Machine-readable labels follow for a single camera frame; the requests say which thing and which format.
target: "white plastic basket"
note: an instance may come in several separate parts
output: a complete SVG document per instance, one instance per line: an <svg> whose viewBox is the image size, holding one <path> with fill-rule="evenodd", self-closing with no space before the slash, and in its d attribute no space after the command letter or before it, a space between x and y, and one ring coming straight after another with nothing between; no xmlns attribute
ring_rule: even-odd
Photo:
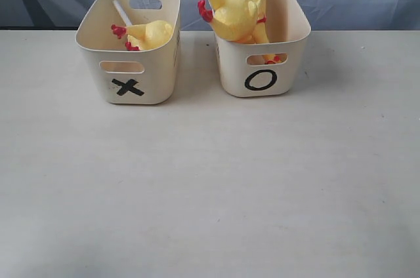
<svg viewBox="0 0 420 278"><path fill-rule="evenodd" d="M310 24L296 0L267 0L266 30L273 43L244 45L216 35L220 80L227 93L238 97L270 96L292 87ZM278 54L283 62L264 65L259 60L264 54Z"/></svg>
<svg viewBox="0 0 420 278"><path fill-rule="evenodd" d="M124 26L113 0L96 0L77 33L80 46L102 97L115 104L158 104L175 87L179 53L180 0L159 0L160 9L133 9L130 0L117 0L131 22L168 21L174 33L158 49L127 51L124 38L112 34L111 25Z"/></svg>

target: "black x mark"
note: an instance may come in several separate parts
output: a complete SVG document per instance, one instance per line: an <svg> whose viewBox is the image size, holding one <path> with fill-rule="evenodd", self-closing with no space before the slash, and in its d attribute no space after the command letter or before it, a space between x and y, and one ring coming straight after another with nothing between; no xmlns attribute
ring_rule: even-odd
<svg viewBox="0 0 420 278"><path fill-rule="evenodd" d="M134 86L138 83L134 79L128 80L127 83L123 83L117 79L112 79L112 83L115 83L117 86L121 86L121 89L119 89L117 92L119 96L123 96L129 91L137 94L138 96L142 96L144 94L144 92L142 92L140 89L134 88Z"/></svg>

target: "white stick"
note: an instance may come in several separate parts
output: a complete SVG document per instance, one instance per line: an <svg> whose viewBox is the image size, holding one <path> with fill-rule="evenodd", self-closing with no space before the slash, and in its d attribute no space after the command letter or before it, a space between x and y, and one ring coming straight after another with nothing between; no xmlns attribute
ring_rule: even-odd
<svg viewBox="0 0 420 278"><path fill-rule="evenodd" d="M123 7L121 7L121 5L119 4L119 2L117 0L113 1L114 3L114 7L115 9L117 9L121 19L124 21L126 26L132 26L133 24L130 21L130 18L127 16L127 14L125 13Z"/></svg>

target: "o symbol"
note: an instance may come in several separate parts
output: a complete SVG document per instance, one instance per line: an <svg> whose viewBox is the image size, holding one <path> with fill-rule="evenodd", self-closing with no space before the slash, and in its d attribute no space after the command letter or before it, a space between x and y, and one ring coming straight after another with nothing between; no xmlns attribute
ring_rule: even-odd
<svg viewBox="0 0 420 278"><path fill-rule="evenodd" d="M271 73L271 81L269 82L268 85L260 87L260 88L256 88L251 86L251 81L252 79L254 79L256 76L258 76L260 73ZM261 70L257 70L255 73L252 73L251 75L249 75L249 77L247 78L247 80L245 80L245 88L252 90L252 91L263 91L263 90L267 90L271 87L274 86L274 84L277 81L277 74L275 71L272 71L271 69L261 69Z"/></svg>

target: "white table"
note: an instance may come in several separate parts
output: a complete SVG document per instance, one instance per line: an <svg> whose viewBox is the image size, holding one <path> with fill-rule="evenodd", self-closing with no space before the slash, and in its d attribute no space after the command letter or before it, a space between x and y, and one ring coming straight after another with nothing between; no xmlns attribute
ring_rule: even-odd
<svg viewBox="0 0 420 278"><path fill-rule="evenodd" d="M184 32L171 99L117 106L74 32L0 32L0 277L420 277L419 45L314 32L239 99Z"/></svg>

